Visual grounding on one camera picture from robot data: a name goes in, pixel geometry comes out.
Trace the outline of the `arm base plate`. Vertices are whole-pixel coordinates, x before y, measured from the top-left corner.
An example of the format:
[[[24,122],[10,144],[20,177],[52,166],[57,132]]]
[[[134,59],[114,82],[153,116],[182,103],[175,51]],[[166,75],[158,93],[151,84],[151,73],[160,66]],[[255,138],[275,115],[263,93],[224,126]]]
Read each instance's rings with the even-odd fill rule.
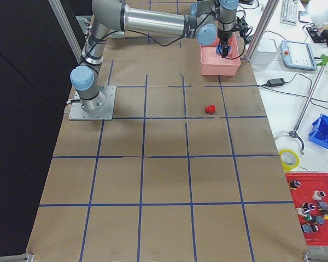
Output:
[[[92,100],[82,100],[77,91],[74,94],[76,102],[71,103],[70,121],[111,121],[113,119],[114,103],[117,86],[98,86],[98,96]]]

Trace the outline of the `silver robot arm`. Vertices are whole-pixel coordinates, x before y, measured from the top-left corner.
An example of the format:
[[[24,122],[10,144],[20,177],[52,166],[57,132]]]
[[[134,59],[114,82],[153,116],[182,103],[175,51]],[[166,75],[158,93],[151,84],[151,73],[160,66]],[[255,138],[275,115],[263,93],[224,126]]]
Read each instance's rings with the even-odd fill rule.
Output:
[[[189,15],[131,8],[124,1],[93,1],[93,24],[87,36],[78,66],[70,73],[79,101],[73,106],[83,113],[96,114],[108,108],[107,95],[97,84],[107,39],[118,32],[154,32],[197,39],[204,46],[219,40],[223,58],[230,53],[230,39],[237,30],[238,1],[198,1]]]

